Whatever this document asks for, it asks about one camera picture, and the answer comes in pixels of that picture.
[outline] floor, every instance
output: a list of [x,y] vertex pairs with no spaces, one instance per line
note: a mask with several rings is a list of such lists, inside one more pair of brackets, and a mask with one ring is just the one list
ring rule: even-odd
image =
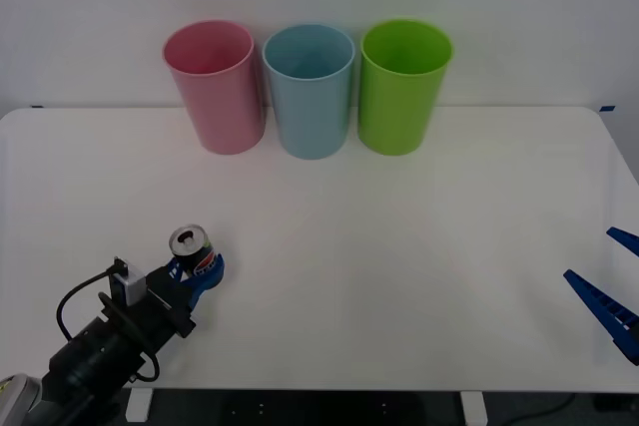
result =
[[[119,416],[109,423],[110,426],[128,424],[124,417],[128,396],[129,392],[123,391],[118,397],[122,410]],[[566,397],[565,393],[485,393],[488,426],[501,426],[516,416],[553,408]],[[628,410],[597,411],[593,399],[592,395],[579,394],[575,401],[561,412],[517,424],[639,425],[638,414]],[[146,424],[457,426],[465,423],[456,393],[157,390]]]

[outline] pink cup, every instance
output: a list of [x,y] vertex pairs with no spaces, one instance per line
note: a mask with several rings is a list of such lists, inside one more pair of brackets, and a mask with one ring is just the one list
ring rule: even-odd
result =
[[200,143],[216,154],[244,152],[264,134],[254,50],[245,27],[223,20],[189,25],[164,46]]

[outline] black cable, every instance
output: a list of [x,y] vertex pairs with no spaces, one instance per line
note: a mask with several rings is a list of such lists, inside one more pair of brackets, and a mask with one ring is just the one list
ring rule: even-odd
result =
[[58,326],[60,327],[60,331],[62,331],[62,334],[64,334],[64,337],[67,338],[67,341],[71,341],[71,339],[73,339],[73,336],[71,336],[71,334],[69,333],[69,330],[64,325],[64,321],[62,320],[62,310],[64,309],[64,305],[67,304],[67,301],[69,301],[69,299],[71,299],[71,296],[76,294],[82,288],[89,286],[91,283],[95,283],[99,279],[106,278],[107,276],[109,276],[109,274],[110,274],[109,269],[107,269],[106,271],[103,271],[100,274],[96,274],[95,276],[87,279],[86,281],[83,281],[78,286],[73,288],[71,291],[65,294],[64,297],[60,300],[60,304],[58,304],[58,309],[56,310],[56,321],[58,321]]
[[144,333],[140,330],[138,325],[129,317],[127,313],[122,311],[113,300],[102,291],[98,293],[98,297],[100,301],[112,310],[128,327],[127,331],[133,336],[133,340],[135,340],[139,346],[142,347],[142,351],[149,356],[151,359],[151,363],[153,363],[153,376],[143,376],[140,373],[136,373],[136,378],[145,383],[151,383],[160,377],[160,363],[158,362],[158,358],[156,353],[153,352],[153,346],[149,342],[149,340],[145,337]]
[[514,418],[509,419],[501,426],[512,426],[513,424],[519,423],[521,421],[527,421],[529,419],[541,418],[543,416],[550,416],[551,414],[558,413],[559,411],[567,408],[570,404],[575,400],[577,395],[575,393],[571,393],[568,398],[566,398],[563,402],[555,406],[554,408],[547,409],[545,411],[539,411],[536,413],[522,414],[521,416],[515,416]]

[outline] cup rim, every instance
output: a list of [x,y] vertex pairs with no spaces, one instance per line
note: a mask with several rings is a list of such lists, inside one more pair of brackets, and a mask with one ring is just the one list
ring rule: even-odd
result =
[[[232,65],[229,68],[226,68],[224,70],[219,70],[217,72],[209,72],[206,74],[194,74],[192,72],[185,72],[184,70],[180,70],[175,68],[173,65],[171,65],[171,63],[167,60],[167,47],[169,46],[169,43],[178,35],[181,34],[182,32],[184,32],[187,29],[190,29],[192,27],[195,27],[196,25],[200,25],[200,24],[227,24],[227,25],[232,25],[233,27],[238,27],[240,30],[244,31],[245,34],[247,34],[249,36],[249,39],[251,39],[251,47],[249,48],[249,52],[247,53],[247,55],[245,57],[242,58],[241,61],[239,61],[237,64]],[[164,60],[164,63],[167,64],[167,66],[174,72],[179,73],[180,75],[184,75],[187,77],[213,77],[216,75],[221,75],[221,74],[226,74],[228,72],[231,72],[237,68],[239,68],[241,65],[245,64],[249,59],[251,59],[251,57],[253,56],[253,52],[255,51],[255,47],[256,47],[256,41],[253,38],[253,35],[251,35],[251,32],[249,32],[249,29],[247,29],[244,25],[239,24],[237,22],[233,22],[231,20],[221,20],[221,19],[211,19],[211,20],[199,20],[197,22],[193,22],[191,24],[185,25],[184,27],[176,30],[173,34],[171,34],[169,36],[169,38],[167,39],[167,41],[164,43],[164,47],[162,47],[162,59]]]
[[[368,54],[366,54],[366,51],[363,48],[363,43],[366,40],[366,37],[368,36],[368,34],[370,34],[370,32],[372,32],[374,29],[376,29],[377,27],[381,27],[382,25],[386,25],[386,24],[394,24],[394,23],[414,23],[414,24],[419,24],[423,27],[426,27],[434,32],[436,32],[437,34],[441,35],[446,42],[448,43],[448,45],[450,46],[450,55],[448,56],[448,60],[446,60],[441,66],[437,67],[436,69],[433,70],[429,70],[428,72],[420,72],[418,74],[404,74],[402,72],[395,72],[393,70],[389,70],[386,69],[384,67],[381,67],[378,63],[376,63],[375,61],[373,61]],[[398,77],[411,77],[411,78],[416,78],[416,77],[423,77],[426,75],[432,75],[436,72],[439,72],[442,69],[445,69],[446,66],[450,63],[450,61],[452,60],[452,58],[454,57],[455,54],[455,49],[454,49],[454,45],[452,44],[452,41],[450,40],[450,37],[448,37],[448,35],[441,30],[439,27],[429,24],[428,22],[424,22],[423,20],[420,19],[413,19],[410,17],[396,17],[393,19],[388,19],[388,20],[384,20],[381,22],[378,22],[376,24],[374,24],[373,26],[371,26],[368,30],[366,30],[366,32],[361,36],[361,40],[359,41],[359,48],[361,49],[361,54],[362,56],[375,68],[390,74],[390,75],[396,75]]]
[[[343,67],[341,67],[339,70],[335,70],[333,73],[328,74],[328,75],[324,75],[323,77],[313,77],[312,79],[303,79],[300,77],[293,77],[291,75],[287,75],[284,74],[282,72],[280,72],[279,70],[276,70],[271,63],[267,60],[267,47],[269,46],[269,43],[277,36],[280,35],[288,30],[292,30],[292,29],[296,29],[298,27],[325,27],[327,29],[331,29],[334,30],[336,32],[338,32],[339,34],[341,34],[343,37],[346,37],[348,39],[348,42],[350,43],[350,58],[348,59],[348,61],[344,64]],[[284,77],[285,79],[290,79],[290,80],[295,80],[296,82],[316,82],[319,80],[326,80],[329,79],[330,77],[334,77],[338,74],[340,74],[341,72],[343,72],[344,70],[348,69],[351,65],[352,62],[355,59],[355,42],[352,40],[352,38],[342,29],[338,28],[338,27],[334,27],[333,25],[329,25],[329,24],[323,24],[321,22],[304,22],[301,24],[295,24],[295,25],[291,25],[289,27],[286,27],[282,30],[277,31],[276,33],[274,33],[271,37],[269,37],[269,39],[267,39],[267,41],[264,43],[264,47],[262,47],[262,60],[264,62],[264,64],[267,66],[267,68],[273,72],[274,74],[279,75],[280,77]]]

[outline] blue cup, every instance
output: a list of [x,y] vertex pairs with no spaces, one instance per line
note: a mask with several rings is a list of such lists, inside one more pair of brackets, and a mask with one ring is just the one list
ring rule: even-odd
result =
[[327,25],[296,25],[273,35],[262,54],[284,148],[306,160],[334,154],[348,130],[350,37]]

